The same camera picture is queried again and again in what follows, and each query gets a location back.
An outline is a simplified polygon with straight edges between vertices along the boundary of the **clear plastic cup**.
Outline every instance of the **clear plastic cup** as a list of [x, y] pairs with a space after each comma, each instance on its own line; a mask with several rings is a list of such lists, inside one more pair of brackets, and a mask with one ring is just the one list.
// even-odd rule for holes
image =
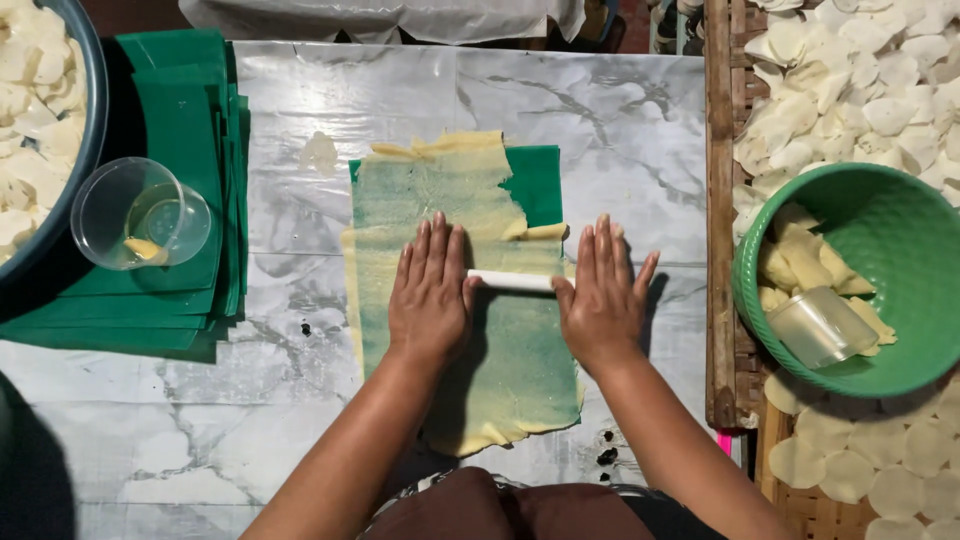
[[879, 336], [829, 287], [813, 287], [767, 313], [771, 330], [810, 369], [846, 360]]
[[77, 247], [98, 266], [173, 266], [203, 248], [210, 209], [163, 165], [121, 158], [100, 166], [81, 185], [70, 228]]

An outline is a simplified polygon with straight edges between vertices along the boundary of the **marble pattern surface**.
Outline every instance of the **marble pattern surface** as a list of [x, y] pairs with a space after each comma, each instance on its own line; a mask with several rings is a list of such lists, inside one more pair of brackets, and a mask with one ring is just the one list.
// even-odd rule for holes
[[[645, 345], [703, 421], [702, 60], [265, 42], [235, 50], [252, 110], [252, 254], [247, 320], [218, 345], [216, 364], [0, 342], [0, 372], [27, 403], [19, 414], [36, 417], [63, 452], [78, 538], [237, 537], [355, 393], [338, 235], [350, 219], [347, 161], [373, 140], [502, 128], [517, 144], [559, 144], [573, 229], [606, 210], [637, 252], [663, 249]], [[315, 131], [335, 140], [332, 178], [297, 167]], [[531, 484], [601, 473], [642, 481], [582, 377], [580, 425], [465, 463]], [[614, 447], [613, 466], [598, 465]], [[393, 482], [451, 466], [414, 449]]]

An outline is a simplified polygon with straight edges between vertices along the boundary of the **forearm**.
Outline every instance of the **forearm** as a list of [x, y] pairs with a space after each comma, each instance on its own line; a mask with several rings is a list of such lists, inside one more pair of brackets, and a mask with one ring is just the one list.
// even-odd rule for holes
[[413, 440], [439, 379], [388, 352], [242, 540], [352, 538]]
[[736, 540], [791, 538], [774, 507], [710, 439], [640, 351], [594, 374], [651, 487]]

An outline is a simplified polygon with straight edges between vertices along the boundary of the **rolling pin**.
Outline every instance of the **rolling pin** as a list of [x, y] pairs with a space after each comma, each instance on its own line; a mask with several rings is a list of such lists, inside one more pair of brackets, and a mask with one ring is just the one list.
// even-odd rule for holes
[[[467, 270], [468, 278], [480, 278], [483, 286], [521, 292], [553, 292], [550, 285], [551, 276], [537, 274], [518, 274], [516, 272], [494, 272], [493, 270]], [[573, 278], [567, 278], [573, 286], [577, 286]]]

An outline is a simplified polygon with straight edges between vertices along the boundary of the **hand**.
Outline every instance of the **hand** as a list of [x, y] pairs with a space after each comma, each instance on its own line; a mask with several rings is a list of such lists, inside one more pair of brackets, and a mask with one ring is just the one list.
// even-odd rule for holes
[[464, 280], [464, 229], [438, 211], [423, 221], [417, 240], [403, 246], [396, 266], [388, 320], [390, 349], [428, 367], [443, 367], [469, 338], [473, 291], [479, 278]]
[[631, 282], [623, 230], [615, 224], [613, 229], [610, 216], [603, 214], [596, 233], [587, 226], [580, 235], [576, 289], [563, 277], [552, 280], [566, 346], [595, 377], [607, 358], [639, 351], [647, 287], [660, 258], [660, 252], [651, 252]]

